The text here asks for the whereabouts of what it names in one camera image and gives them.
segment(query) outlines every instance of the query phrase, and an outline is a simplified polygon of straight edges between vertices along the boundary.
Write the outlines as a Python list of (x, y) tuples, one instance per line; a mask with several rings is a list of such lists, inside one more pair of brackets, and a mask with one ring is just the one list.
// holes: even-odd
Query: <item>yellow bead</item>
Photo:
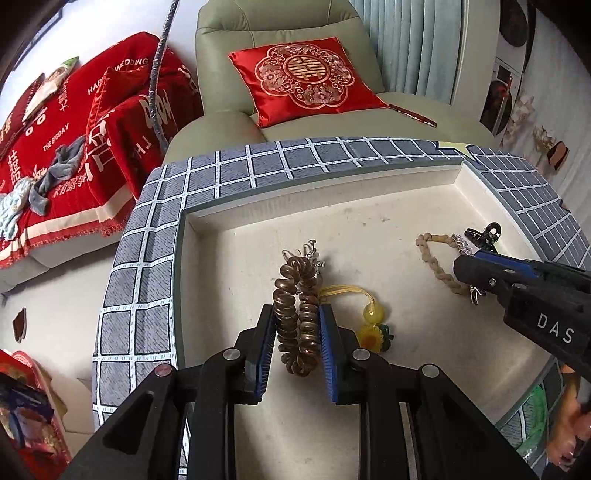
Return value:
[(382, 307), (378, 302), (375, 302), (373, 305), (368, 303), (363, 309), (363, 318), (370, 325), (382, 323), (384, 321), (384, 317), (384, 307)]

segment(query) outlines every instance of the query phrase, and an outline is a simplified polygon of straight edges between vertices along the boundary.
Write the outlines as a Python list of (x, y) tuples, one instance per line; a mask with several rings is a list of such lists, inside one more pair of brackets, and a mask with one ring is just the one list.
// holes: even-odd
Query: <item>light blue cloth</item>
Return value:
[(462, 30), (462, 0), (350, 0), (389, 92), (450, 103)]
[(31, 177), (18, 180), (12, 192), (0, 200), (0, 237), (4, 240), (12, 241), (17, 235), (17, 222), (28, 205), (29, 191), (33, 181)]

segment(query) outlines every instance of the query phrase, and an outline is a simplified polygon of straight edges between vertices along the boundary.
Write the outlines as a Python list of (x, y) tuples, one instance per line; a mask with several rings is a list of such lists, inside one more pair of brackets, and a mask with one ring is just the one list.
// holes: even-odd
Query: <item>white tray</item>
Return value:
[[(283, 263), (281, 250), (313, 238), (324, 284), (356, 284), (385, 305), (394, 331), (390, 363), (438, 365), (498, 421), (530, 388), (548, 353), (502, 321), (489, 296), (474, 307), (423, 263), (416, 237), (425, 232), (502, 226), (499, 253), (538, 259), (529, 240), (466, 166), (406, 168), (316, 181), (249, 196), (187, 217), (178, 290), (187, 366), (233, 345), (253, 327)], [(457, 252), (430, 243), (447, 272)], [(338, 324), (362, 324), (363, 295), (331, 299)], [(287, 373), (273, 357), (267, 393), (257, 407), (236, 409), (240, 478), (356, 479), (357, 407), (335, 407), (322, 368)]]

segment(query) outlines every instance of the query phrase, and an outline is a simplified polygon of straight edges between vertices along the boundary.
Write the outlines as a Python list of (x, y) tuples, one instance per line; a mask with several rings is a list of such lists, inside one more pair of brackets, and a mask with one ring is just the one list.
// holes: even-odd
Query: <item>sofa armrest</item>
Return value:
[(189, 123), (175, 135), (164, 163), (265, 141), (248, 115), (231, 111), (210, 113)]

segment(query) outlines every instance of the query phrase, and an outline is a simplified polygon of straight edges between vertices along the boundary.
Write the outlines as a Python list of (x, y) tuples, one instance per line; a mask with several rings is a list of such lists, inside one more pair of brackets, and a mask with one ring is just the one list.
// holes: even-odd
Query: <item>human hand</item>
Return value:
[(574, 454), (577, 438), (584, 442), (591, 438), (591, 413), (582, 413), (581, 405), (576, 398), (577, 382), (570, 377), (547, 445), (548, 460), (564, 471), (567, 471), (576, 460)]

